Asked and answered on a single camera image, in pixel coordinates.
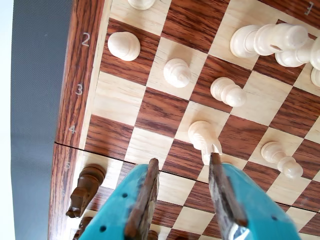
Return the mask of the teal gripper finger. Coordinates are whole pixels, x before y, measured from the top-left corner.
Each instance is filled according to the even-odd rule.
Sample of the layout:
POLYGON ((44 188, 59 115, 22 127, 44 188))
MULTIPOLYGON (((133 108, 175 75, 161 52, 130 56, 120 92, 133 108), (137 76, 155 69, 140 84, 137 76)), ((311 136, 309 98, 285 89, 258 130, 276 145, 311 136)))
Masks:
POLYGON ((79 237, 81 240, 148 239, 159 192, 159 161, 136 165, 79 237))
POLYGON ((246 173, 209 157, 209 191, 223 240, 299 240, 294 222, 246 173))

